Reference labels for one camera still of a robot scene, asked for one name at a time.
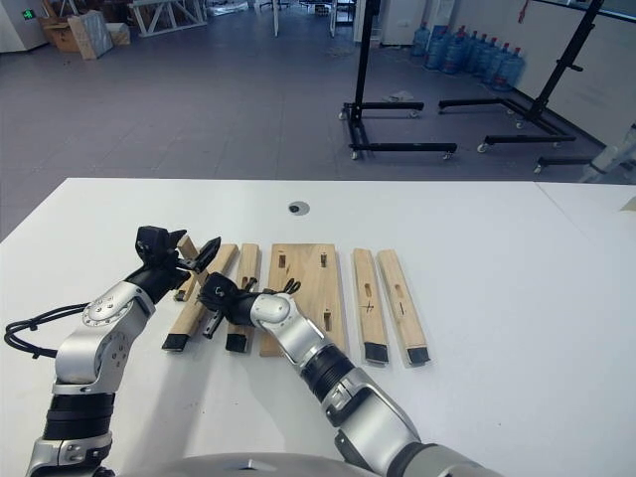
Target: white wall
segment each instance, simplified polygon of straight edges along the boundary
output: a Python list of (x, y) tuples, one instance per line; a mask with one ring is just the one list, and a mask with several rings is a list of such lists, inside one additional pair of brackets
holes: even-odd
[(384, 0), (381, 4), (382, 43), (410, 45), (424, 13), (425, 0)]
[(47, 43), (38, 20), (22, 17), (27, 9), (42, 15), (38, 0), (0, 0), (0, 52), (22, 52)]
[[(527, 61), (518, 89), (536, 97), (576, 30), (583, 12), (525, 0), (458, 0), (453, 25), (467, 25), (519, 46)], [(551, 96), (549, 108), (606, 144), (622, 142), (636, 121), (636, 24), (598, 16), (576, 64)]]

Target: black metal stand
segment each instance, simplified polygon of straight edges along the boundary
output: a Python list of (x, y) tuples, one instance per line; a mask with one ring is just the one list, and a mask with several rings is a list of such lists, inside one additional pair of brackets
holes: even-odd
[(354, 102), (343, 104), (340, 119), (346, 120), (349, 126), (352, 149), (351, 157), (356, 160), (360, 151), (440, 151), (444, 152), (444, 159), (450, 159), (457, 150), (454, 143), (402, 143), (402, 142), (369, 142), (362, 113), (365, 109), (396, 110), (409, 109), (411, 117), (417, 117), (424, 109), (423, 102), (363, 102), (365, 95), (365, 81), (367, 80), (367, 66), (369, 64), (369, 49), (373, 20), (380, 13), (380, 0), (366, 0), (365, 21), (362, 33), (360, 63), (358, 65), (358, 82), (356, 83), (356, 98)]
[(583, 68), (574, 64), (576, 57), (580, 53), (587, 37), (594, 29), (594, 19), (598, 15), (603, 2), (605, 0), (592, 0), (587, 12), (583, 16), (576, 32), (572, 36), (565, 52), (556, 61), (556, 68), (553, 71), (550, 79), (544, 86), (541, 94), (535, 99), (530, 108), (519, 104), (518, 102), (505, 97), (494, 97), (491, 99), (458, 99), (458, 100), (445, 100), (439, 102), (439, 112), (443, 112), (446, 107), (451, 106), (476, 106), (484, 104), (503, 104), (508, 107), (510, 114), (518, 114), (521, 119), (517, 120), (517, 129), (523, 129), (524, 121), (530, 121), (539, 129), (544, 131), (545, 135), (516, 135), (516, 136), (486, 136), (484, 141), (477, 147), (477, 151), (486, 152), (488, 146), (494, 144), (522, 144), (522, 143), (540, 143), (540, 142), (552, 142), (555, 145), (561, 142), (575, 141), (576, 137), (570, 134), (566, 134), (562, 129), (555, 126), (551, 122), (543, 118), (543, 114), (548, 107), (550, 96), (557, 87), (560, 78), (568, 68), (582, 72)]

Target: blue water jug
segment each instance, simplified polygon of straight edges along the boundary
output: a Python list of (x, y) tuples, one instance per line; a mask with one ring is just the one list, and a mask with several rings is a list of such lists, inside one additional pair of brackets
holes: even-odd
[(459, 35), (453, 37), (452, 41), (448, 45), (446, 50), (446, 57), (441, 66), (441, 71), (448, 75), (455, 75), (461, 70), (461, 66), (464, 63), (464, 53), (466, 52), (466, 37), (465, 33), (461, 32)]
[(490, 61), (488, 70), (486, 70), (486, 73), (481, 78), (482, 83), (491, 84), (493, 82), (493, 80), (495, 79), (495, 75), (497, 74), (497, 71), (499, 70), (501, 65), (506, 60), (508, 60), (508, 57), (510, 57), (510, 53), (508, 53), (508, 47), (510, 47), (510, 43), (504, 44), (504, 48), (502, 48), (499, 53), (493, 55), (493, 59)]
[(516, 48), (515, 53), (509, 57), (495, 74), (491, 88), (496, 91), (510, 91), (517, 85), (519, 77), (526, 66), (526, 62), (519, 56), (521, 48)]
[(475, 42), (475, 45), (470, 50), (470, 55), (468, 56), (468, 60), (466, 61), (466, 65), (464, 66), (464, 72), (466, 73), (475, 73), (477, 70), (477, 63), (479, 62), (479, 56), (484, 48), (488, 46), (486, 44), (486, 38), (488, 35), (483, 34), (481, 36), (481, 40)]
[(490, 67), (490, 61), (497, 53), (497, 37), (490, 40), (490, 44), (484, 48), (479, 54), (479, 60), (477, 61), (477, 69), (475, 70), (475, 76), (481, 78), (486, 74), (488, 67)]
[(426, 46), (428, 45), (428, 39), (430, 38), (430, 30), (426, 28), (426, 22), (421, 24), (421, 27), (415, 31), (413, 36), (413, 46), (410, 49), (410, 54), (413, 57), (423, 57), (426, 55)]
[(464, 61), (461, 64), (461, 68), (464, 69), (466, 64), (468, 63), (468, 59), (470, 58), (470, 54), (473, 51), (473, 48), (477, 45), (479, 40), (477, 40), (477, 30), (473, 31), (473, 36), (470, 38), (466, 38), (464, 42)]
[(428, 43), (424, 67), (428, 70), (439, 70), (446, 56), (446, 47), (450, 40), (446, 27), (439, 30), (439, 34), (433, 34)]

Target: metal frame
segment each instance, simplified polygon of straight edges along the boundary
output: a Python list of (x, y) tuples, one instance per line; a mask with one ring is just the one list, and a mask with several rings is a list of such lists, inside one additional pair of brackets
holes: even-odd
[(555, 146), (558, 146), (562, 142), (575, 141), (575, 136), (567, 134), (560, 127), (555, 126), (554, 124), (549, 122), (543, 117), (543, 114), (548, 107), (550, 96), (557, 87), (557, 84), (560, 81), (560, 78), (563, 76), (563, 73), (565, 73), (567, 69), (571, 69), (579, 73), (583, 71), (583, 68), (575, 65), (574, 61), (583, 48), (587, 37), (589, 37), (589, 34), (594, 29), (594, 19), (598, 15), (598, 11), (600, 10), (604, 1), (605, 0), (592, 0), (592, 3), (585, 12), (583, 19), (574, 32), (571, 40), (569, 41), (569, 44), (567, 45), (567, 48), (563, 52), (563, 55), (560, 57), (559, 60), (556, 61), (556, 68), (550, 76), (550, 79), (548, 79), (548, 82), (544, 86), (541, 94), (533, 101), (530, 108), (523, 106), (522, 104), (506, 97), (494, 97), (489, 99), (453, 99), (440, 101), (439, 113), (441, 114), (447, 107), (502, 104), (508, 107), (509, 114), (517, 114), (520, 116), (520, 118), (517, 119), (516, 122), (517, 129), (523, 129), (524, 122), (529, 121), (546, 133), (542, 135), (520, 134), (515, 136), (488, 135), (484, 138), (484, 141), (477, 147), (477, 151), (481, 153), (486, 152), (488, 146), (492, 146), (494, 144), (526, 144), (551, 142)]
[(349, 126), (349, 136), (352, 149), (351, 158), (356, 160), (361, 151), (439, 151), (444, 152), (444, 159), (450, 159), (457, 150), (455, 143), (407, 143), (407, 142), (369, 142), (369, 137), (362, 119), (363, 111), (374, 110), (410, 110), (411, 117), (417, 117), (424, 109), (423, 102), (363, 102), (367, 66), (369, 65), (369, 49), (374, 16), (380, 13), (380, 0), (366, 0), (365, 23), (363, 26), (360, 63), (358, 65), (358, 81), (356, 83), (356, 98), (354, 102), (345, 102), (340, 113), (340, 119), (346, 120)]
[[(150, 25), (146, 27), (143, 22), (143, 17), (141, 16), (141, 12), (139, 11), (139, 7), (152, 5), (156, 5), (157, 8), (155, 9), (152, 20), (150, 21)], [(189, 23), (187, 25), (178, 25), (175, 20), (174, 10), (172, 8), (173, 5), (185, 15), (186, 20), (192, 23)], [(192, 12), (188, 10), (189, 5), (192, 6)], [(161, 35), (163, 33), (176, 32), (179, 30), (185, 30), (187, 28), (202, 27), (204, 25), (208, 25), (208, 22), (206, 21), (206, 15), (204, 14), (205, 9), (201, 8), (200, 0), (134, 0), (130, 4), (130, 8), (132, 8), (135, 18), (137, 19), (137, 24), (139, 25), (140, 30), (140, 37), (153, 37), (155, 35)], [(161, 18), (161, 14), (164, 12), (164, 10), (167, 11), (170, 18), (171, 28), (155, 31), (157, 22), (159, 21), (159, 18)]]

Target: wooden board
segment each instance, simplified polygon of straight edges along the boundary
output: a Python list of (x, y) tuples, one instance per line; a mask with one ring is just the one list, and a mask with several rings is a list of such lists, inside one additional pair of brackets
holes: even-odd
[(365, 359), (373, 363), (388, 363), (387, 333), (382, 317), (382, 302), (376, 281), (374, 258), (369, 250), (356, 248), (353, 260), (358, 319), (365, 346)]
[[(244, 243), (240, 248), (240, 260), (237, 270), (237, 286), (244, 289), (251, 278), (260, 278), (260, 253), (255, 243)], [(226, 350), (246, 353), (249, 349), (254, 329), (250, 326), (239, 326), (228, 323)]]
[(426, 338), (410, 298), (396, 251), (380, 251), (378, 263), (385, 281), (397, 336), (404, 356), (410, 364), (421, 366), (429, 360)]
[[(293, 294), (298, 309), (346, 352), (345, 316), (340, 294), (340, 268), (336, 248), (326, 243), (275, 243), (267, 287), (282, 290), (287, 280), (301, 282)], [(281, 356), (276, 341), (263, 334), (261, 356)]]
[[(219, 248), (219, 252), (214, 260), (201, 274), (208, 276), (217, 271), (226, 273), (230, 268), (232, 260), (239, 248), (233, 243), (225, 243)], [(170, 333), (166, 337), (163, 349), (168, 351), (183, 351), (188, 340), (197, 332), (201, 320), (206, 314), (206, 307), (198, 300), (201, 284), (195, 283), (190, 300), (186, 303), (179, 314), (177, 321), (172, 326)]]

